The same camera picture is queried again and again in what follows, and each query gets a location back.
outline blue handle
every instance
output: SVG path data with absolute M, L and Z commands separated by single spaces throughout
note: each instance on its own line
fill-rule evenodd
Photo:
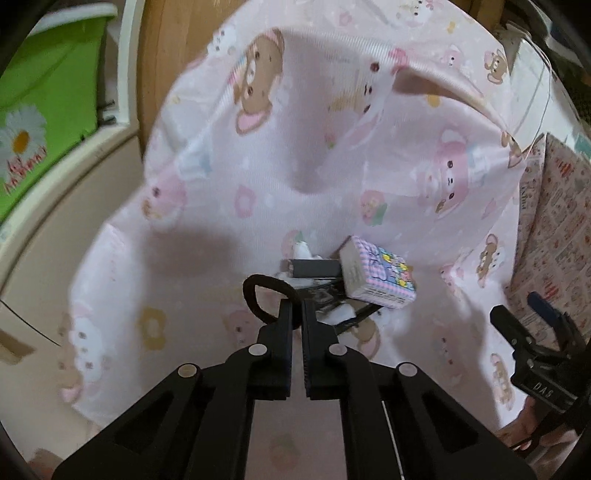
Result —
M 531 292 L 527 296 L 527 304 L 553 329 L 561 326 L 560 312 L 555 310 L 554 307 L 547 300 L 544 300 L 542 295 L 536 291 Z

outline purple checkered box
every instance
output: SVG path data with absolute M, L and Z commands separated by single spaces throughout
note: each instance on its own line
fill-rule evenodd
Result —
M 384 307 L 401 307 L 417 296 L 411 268 L 403 258 L 358 236 L 340 250 L 347 296 Z

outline bed sheet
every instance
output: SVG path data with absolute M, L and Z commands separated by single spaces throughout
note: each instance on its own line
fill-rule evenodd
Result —
M 523 395 L 488 312 L 525 168 L 510 103 L 502 46 L 449 2 L 246 3 L 173 86 L 145 184 L 80 266 L 64 400 L 106 425 L 178 365 L 223 362 L 260 326 L 244 278 L 278 274 L 295 242 L 328 257 L 359 235 L 413 266 L 417 300 L 339 340 L 508 423 Z M 292 397 L 257 404 L 246 477 L 344 478 L 339 407 L 306 400 L 295 335 Z

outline black hair tie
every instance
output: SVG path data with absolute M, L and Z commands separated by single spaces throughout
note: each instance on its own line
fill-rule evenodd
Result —
M 294 306 L 300 307 L 301 306 L 301 298 L 297 294 L 297 291 L 294 287 L 289 285 L 288 283 L 284 282 L 283 280 L 279 280 L 279 278 L 269 277 L 267 275 L 260 275 L 254 274 L 248 277 L 244 283 L 242 284 L 242 294 L 244 295 L 244 300 L 246 300 L 246 305 L 250 308 L 251 312 L 259 319 L 261 319 L 264 323 L 273 323 L 277 321 L 277 317 L 267 313 L 265 310 L 261 308 L 258 304 L 256 299 L 256 291 L 255 287 L 262 287 L 268 288 L 269 290 L 276 291 L 277 293 L 282 293 L 285 295 L 290 302 Z M 293 318 L 293 328 L 299 328 L 301 324 L 301 316 L 294 315 Z

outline white daisy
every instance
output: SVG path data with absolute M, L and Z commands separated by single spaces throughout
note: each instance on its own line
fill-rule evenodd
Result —
M 6 115 L 6 126 L 0 128 L 0 161 L 18 157 L 23 163 L 31 159 L 40 147 L 47 148 L 45 118 L 34 105 L 22 106 Z

